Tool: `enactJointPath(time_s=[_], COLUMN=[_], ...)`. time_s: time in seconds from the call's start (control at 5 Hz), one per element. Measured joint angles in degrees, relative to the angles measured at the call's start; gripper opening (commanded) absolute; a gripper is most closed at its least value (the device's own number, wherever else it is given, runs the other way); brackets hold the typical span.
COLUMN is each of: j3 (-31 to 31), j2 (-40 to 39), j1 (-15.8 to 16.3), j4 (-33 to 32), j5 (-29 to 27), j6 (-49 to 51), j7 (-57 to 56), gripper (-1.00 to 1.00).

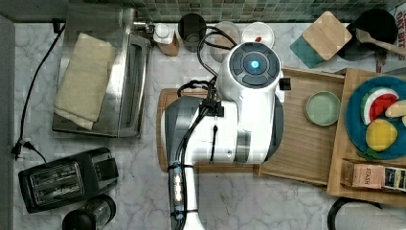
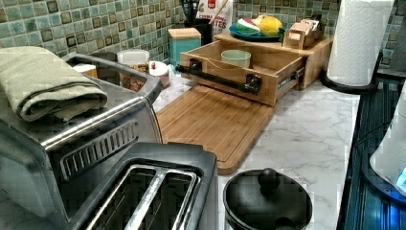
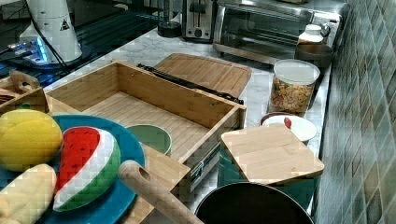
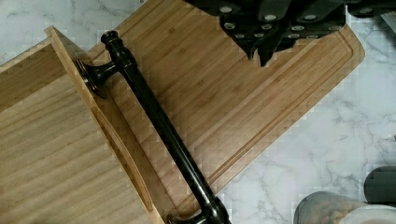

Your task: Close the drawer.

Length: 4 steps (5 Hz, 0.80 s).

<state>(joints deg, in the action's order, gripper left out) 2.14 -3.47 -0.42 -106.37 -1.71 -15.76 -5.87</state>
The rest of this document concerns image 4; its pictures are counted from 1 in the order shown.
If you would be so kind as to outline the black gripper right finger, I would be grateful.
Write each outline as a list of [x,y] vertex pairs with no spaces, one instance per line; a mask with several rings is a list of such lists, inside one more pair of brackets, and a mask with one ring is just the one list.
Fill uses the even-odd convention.
[[265,66],[275,52],[292,48],[298,39],[315,39],[339,31],[345,24],[345,6],[341,0],[276,0],[281,15],[273,25],[273,32],[258,46],[261,66]]

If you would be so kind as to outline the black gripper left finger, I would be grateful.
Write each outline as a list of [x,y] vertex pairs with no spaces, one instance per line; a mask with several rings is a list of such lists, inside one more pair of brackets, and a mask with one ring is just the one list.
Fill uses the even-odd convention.
[[220,25],[249,60],[255,52],[269,61],[289,25],[291,0],[224,0],[219,5]]

